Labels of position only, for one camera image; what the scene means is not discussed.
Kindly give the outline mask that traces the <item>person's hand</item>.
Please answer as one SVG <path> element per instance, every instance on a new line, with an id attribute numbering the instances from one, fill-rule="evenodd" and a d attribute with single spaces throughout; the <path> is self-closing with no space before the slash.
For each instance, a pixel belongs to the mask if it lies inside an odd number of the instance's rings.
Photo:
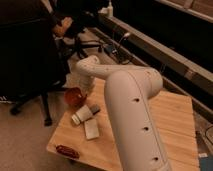
<path id="1" fill-rule="evenodd" d="M 63 37 L 68 30 L 68 28 L 72 24 L 72 19 L 70 17 L 65 17 L 62 21 L 61 24 L 56 24 L 52 31 L 53 33 L 58 36 L 58 37 Z"/>

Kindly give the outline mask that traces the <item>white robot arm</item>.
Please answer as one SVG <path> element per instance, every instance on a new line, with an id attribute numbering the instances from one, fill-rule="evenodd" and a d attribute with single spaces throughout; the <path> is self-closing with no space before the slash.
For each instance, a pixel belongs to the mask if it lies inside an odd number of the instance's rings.
<path id="1" fill-rule="evenodd" d="M 123 171 L 172 171 L 149 100 L 163 87 L 152 67 L 105 65 L 91 55 L 76 63 L 86 77 L 103 79 L 105 105 Z"/>

